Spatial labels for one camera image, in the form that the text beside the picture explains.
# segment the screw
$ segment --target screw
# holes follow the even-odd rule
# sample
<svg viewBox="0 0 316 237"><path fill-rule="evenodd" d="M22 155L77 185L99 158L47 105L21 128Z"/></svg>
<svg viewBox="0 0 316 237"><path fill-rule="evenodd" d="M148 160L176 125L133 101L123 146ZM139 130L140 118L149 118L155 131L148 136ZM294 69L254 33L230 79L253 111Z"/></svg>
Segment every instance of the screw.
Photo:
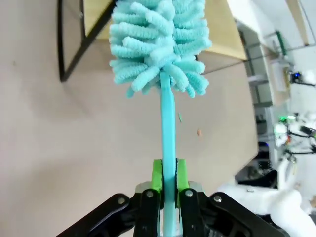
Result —
<svg viewBox="0 0 316 237"><path fill-rule="evenodd" d="M214 197L214 201L216 201L217 203L221 203L222 202L222 198L220 196L215 196Z"/></svg>
<svg viewBox="0 0 316 237"><path fill-rule="evenodd" d="M118 203L119 203L120 205L122 205L124 202L125 202L125 199L124 199L123 197L120 197L120 198L118 199Z"/></svg>
<svg viewBox="0 0 316 237"><path fill-rule="evenodd" d="M186 196L192 197L193 196L192 191L191 190L186 190Z"/></svg>
<svg viewBox="0 0 316 237"><path fill-rule="evenodd" d="M147 197L151 198L154 194L153 194L152 191L148 191L148 192L146 193L146 195L147 195Z"/></svg>

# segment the floor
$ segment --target floor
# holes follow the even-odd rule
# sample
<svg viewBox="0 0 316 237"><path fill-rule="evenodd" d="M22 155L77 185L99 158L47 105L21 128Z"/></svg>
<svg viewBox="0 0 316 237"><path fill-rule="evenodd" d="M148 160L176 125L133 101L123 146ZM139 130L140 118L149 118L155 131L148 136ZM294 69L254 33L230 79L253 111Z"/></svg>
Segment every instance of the floor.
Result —
<svg viewBox="0 0 316 237"><path fill-rule="evenodd" d="M80 34L74 9L66 13L69 59ZM56 1L2 0L0 16L0 236L53 237L112 194L130 196L150 180L153 159L161 158L159 98L125 99L125 88L104 73L107 49L98 44L60 84ZM199 182L210 178L203 171L210 161L198 159L205 153L199 146L208 144L197 128L190 139L179 137L194 149L178 154L191 157L189 174Z"/></svg>

